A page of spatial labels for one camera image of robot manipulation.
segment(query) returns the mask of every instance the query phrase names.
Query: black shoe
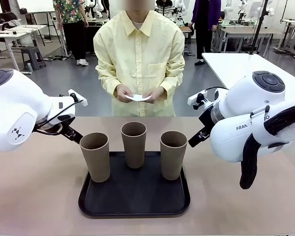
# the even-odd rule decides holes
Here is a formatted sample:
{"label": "black shoe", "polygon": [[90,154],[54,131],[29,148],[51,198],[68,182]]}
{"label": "black shoe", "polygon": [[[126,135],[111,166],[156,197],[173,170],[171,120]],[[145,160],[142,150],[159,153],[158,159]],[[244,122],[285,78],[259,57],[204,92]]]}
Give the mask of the black shoe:
{"label": "black shoe", "polygon": [[195,63],[195,66],[198,66],[198,65],[204,65],[204,64],[205,64],[204,61],[198,61],[198,62]]}

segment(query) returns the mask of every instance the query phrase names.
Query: sneaker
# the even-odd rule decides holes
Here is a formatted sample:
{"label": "sneaker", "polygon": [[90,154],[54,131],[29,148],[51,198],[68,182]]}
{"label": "sneaker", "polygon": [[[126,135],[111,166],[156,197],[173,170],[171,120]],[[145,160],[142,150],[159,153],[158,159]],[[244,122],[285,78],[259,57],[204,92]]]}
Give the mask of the sneaker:
{"label": "sneaker", "polygon": [[79,64],[82,65],[82,66],[88,66],[89,65],[89,63],[85,59],[80,59]]}
{"label": "sneaker", "polygon": [[204,65],[204,64],[205,64],[204,61],[198,61],[198,62],[195,63],[195,66],[198,66],[198,65]]}

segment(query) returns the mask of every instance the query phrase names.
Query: yellow shirt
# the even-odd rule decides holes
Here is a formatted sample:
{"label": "yellow shirt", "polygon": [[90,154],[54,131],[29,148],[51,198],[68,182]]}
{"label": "yellow shirt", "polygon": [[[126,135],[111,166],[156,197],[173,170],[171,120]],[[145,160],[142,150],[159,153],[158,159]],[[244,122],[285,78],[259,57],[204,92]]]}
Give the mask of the yellow shirt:
{"label": "yellow shirt", "polygon": [[[125,11],[100,28],[94,37],[98,57],[96,70],[102,87],[112,97],[114,116],[175,115],[173,95],[182,83],[184,35],[161,14],[150,11],[137,30]],[[145,94],[157,87],[166,91],[155,104],[122,103],[116,87],[124,84],[133,94]]]}

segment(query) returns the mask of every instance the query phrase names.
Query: person in yellow shirt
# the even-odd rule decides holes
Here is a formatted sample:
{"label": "person in yellow shirt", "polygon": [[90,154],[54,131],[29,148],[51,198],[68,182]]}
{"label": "person in yellow shirt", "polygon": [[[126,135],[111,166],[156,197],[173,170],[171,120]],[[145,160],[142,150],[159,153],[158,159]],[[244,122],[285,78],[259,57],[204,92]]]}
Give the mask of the person in yellow shirt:
{"label": "person in yellow shirt", "polygon": [[[96,70],[113,97],[114,116],[175,116],[173,95],[185,66],[184,35],[169,19],[147,10],[147,0],[127,1],[126,11],[94,37]],[[151,98],[135,102],[126,97],[134,94]]]}

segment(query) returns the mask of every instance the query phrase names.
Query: person in floral shirt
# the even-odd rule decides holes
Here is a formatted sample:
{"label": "person in floral shirt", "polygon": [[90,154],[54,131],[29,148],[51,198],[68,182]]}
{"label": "person in floral shirt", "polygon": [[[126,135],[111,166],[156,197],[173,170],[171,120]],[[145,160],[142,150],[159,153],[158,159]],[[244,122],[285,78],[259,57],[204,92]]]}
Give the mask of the person in floral shirt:
{"label": "person in floral shirt", "polygon": [[77,65],[88,66],[86,58],[86,35],[84,26],[88,19],[83,7],[84,0],[53,0],[58,29],[64,31],[68,48],[77,61]]}

